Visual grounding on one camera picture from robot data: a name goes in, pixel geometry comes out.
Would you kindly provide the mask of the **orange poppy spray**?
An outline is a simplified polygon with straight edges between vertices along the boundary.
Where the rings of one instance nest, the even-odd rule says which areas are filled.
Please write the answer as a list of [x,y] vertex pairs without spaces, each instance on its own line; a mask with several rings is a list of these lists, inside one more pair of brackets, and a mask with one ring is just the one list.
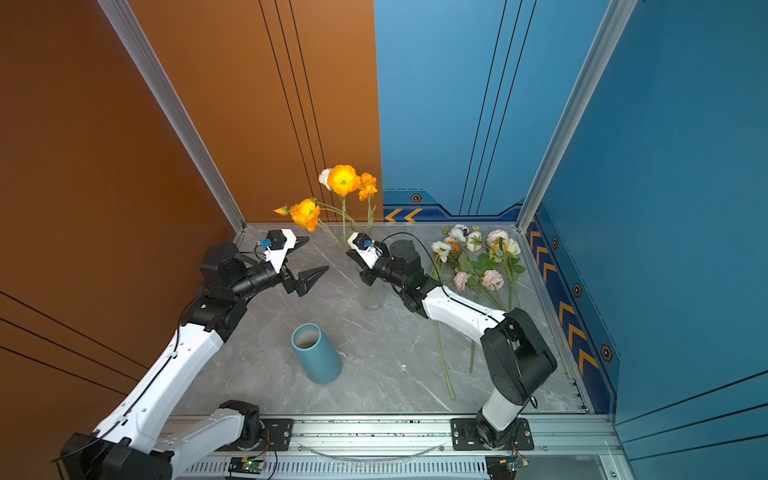
[[361,202],[366,203],[367,207],[367,232],[371,233],[375,222],[376,205],[374,197],[378,193],[377,179],[370,173],[364,172],[360,175],[360,187],[358,197]]
[[[329,192],[341,202],[339,207],[322,202],[317,198],[306,198],[293,205],[280,206],[273,212],[291,219],[297,226],[310,233],[320,228],[342,249],[346,249],[348,247],[347,240],[353,233],[352,226],[355,224],[355,220],[348,213],[347,198],[358,192],[360,175],[353,166],[338,164],[331,167],[329,184],[333,189]],[[335,233],[330,224],[321,219],[324,213],[334,214],[341,219],[340,234]]]

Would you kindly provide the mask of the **white rose stem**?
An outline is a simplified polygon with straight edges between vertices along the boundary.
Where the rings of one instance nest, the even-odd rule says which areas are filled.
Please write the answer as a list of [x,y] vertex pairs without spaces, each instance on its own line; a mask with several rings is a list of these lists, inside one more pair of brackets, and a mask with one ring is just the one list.
[[326,168],[322,170],[318,176],[318,180],[328,191],[333,191],[332,187],[329,184],[330,173],[331,173],[331,168]]

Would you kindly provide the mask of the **white ranunculus spray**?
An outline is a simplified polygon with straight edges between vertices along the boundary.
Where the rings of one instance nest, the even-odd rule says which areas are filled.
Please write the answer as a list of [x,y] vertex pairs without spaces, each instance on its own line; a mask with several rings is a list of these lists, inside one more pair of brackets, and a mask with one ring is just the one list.
[[[446,241],[438,240],[431,243],[430,249],[432,251],[431,276],[434,279],[441,281],[443,267],[445,266],[445,262],[448,260],[448,254],[451,251],[451,244]],[[445,380],[449,398],[452,401],[454,401],[456,399],[456,395],[455,395],[455,390],[453,388],[453,382],[450,375],[450,368],[447,361],[447,349],[445,345],[444,332],[446,329],[447,327],[442,322],[440,321],[435,322],[435,333],[436,333],[436,341],[437,341],[437,349],[438,349],[438,356],[440,360],[440,366],[442,369],[442,373]]]

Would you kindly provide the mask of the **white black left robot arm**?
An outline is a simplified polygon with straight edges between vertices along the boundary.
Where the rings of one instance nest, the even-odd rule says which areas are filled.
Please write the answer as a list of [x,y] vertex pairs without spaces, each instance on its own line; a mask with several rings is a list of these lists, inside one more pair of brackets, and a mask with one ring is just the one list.
[[184,307],[168,346],[126,398],[90,434],[73,434],[53,463],[62,479],[176,479],[218,448],[258,442],[263,425],[257,406],[228,401],[209,417],[163,440],[162,428],[195,377],[231,338],[248,303],[282,286],[306,295],[326,266],[299,274],[288,255],[309,242],[290,229],[271,230],[258,242],[261,256],[234,243],[210,247],[200,263],[203,281]]

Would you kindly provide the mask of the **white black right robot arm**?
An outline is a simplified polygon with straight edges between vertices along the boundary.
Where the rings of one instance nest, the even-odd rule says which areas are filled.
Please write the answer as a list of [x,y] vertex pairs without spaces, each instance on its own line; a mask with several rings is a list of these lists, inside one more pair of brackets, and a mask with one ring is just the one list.
[[558,367],[531,316],[520,308],[484,307],[449,290],[424,271],[410,240],[386,245],[354,233],[347,244],[365,284],[390,284],[409,311],[446,324],[481,347],[494,390],[476,416],[478,442],[490,450],[513,447],[523,432],[520,414]]

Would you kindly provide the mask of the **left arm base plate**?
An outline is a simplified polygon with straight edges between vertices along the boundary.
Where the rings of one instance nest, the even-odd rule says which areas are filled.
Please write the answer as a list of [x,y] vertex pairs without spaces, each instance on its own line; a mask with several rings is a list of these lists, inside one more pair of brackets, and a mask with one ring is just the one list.
[[247,421],[240,437],[218,448],[217,452],[285,452],[290,446],[293,427],[294,420],[291,418]]

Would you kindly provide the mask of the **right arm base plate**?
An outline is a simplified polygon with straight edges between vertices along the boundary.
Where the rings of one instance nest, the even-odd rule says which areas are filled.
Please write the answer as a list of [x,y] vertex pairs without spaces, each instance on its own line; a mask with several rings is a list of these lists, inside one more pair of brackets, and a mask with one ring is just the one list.
[[496,430],[489,422],[477,418],[454,418],[450,421],[453,449],[533,451],[535,444],[529,422],[522,417],[504,430]]

